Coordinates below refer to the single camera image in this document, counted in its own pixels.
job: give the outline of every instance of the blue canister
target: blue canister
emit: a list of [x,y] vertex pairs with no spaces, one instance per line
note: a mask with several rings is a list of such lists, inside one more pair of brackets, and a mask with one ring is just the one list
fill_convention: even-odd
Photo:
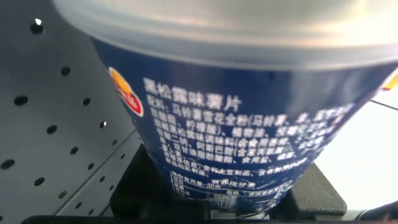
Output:
[[55,1],[169,189],[239,214],[274,207],[398,66],[398,2],[378,4]]

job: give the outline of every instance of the gray pegboard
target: gray pegboard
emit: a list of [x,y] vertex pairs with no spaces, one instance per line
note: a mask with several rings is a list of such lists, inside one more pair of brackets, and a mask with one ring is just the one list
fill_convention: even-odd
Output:
[[100,215],[109,204],[103,199],[111,197],[140,144],[134,131],[57,215]]
[[[135,130],[90,39],[50,0],[0,3],[0,105],[0,223],[68,215]],[[106,203],[100,192],[92,196]]]

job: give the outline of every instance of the nutrition label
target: nutrition label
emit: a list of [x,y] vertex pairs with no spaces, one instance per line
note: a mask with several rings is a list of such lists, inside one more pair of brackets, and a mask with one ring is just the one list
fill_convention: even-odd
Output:
[[[166,163],[174,167],[170,169],[174,192],[225,209],[233,208],[238,198],[253,197],[264,197],[257,202],[273,207],[292,186],[293,180],[288,175],[283,178],[283,173],[312,162],[307,153],[319,153],[325,136],[354,106],[325,108],[295,118],[242,114],[244,102],[238,95],[190,91],[150,78],[143,78],[143,83],[160,149]],[[254,181],[274,174],[280,174],[276,185],[270,179]]]

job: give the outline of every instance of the black holder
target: black holder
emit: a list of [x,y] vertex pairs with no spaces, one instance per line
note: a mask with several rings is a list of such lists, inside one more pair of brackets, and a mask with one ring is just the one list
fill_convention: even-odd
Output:
[[344,200],[315,164],[271,210],[271,220],[210,220],[208,202],[179,200],[165,189],[157,169],[141,145],[111,196],[114,218],[40,216],[28,218],[23,223],[302,223],[317,220],[319,215],[323,222],[336,221],[347,209]]
[[[210,216],[207,203],[175,200],[164,190],[144,146],[139,148],[116,187],[110,205],[115,217],[204,220]],[[316,216],[322,215],[334,220],[343,216],[346,210],[344,200],[313,164],[270,212],[270,217],[281,221],[316,220]],[[171,216],[174,211],[187,216]]]

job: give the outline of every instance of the red logo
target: red logo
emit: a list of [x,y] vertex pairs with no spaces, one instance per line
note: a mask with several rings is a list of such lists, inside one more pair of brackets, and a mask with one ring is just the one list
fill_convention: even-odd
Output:
[[133,92],[131,86],[123,78],[123,76],[116,71],[116,69],[109,67],[109,74],[111,75],[113,84],[119,92],[120,97],[127,104],[127,106],[138,116],[144,115],[144,109],[138,96]]

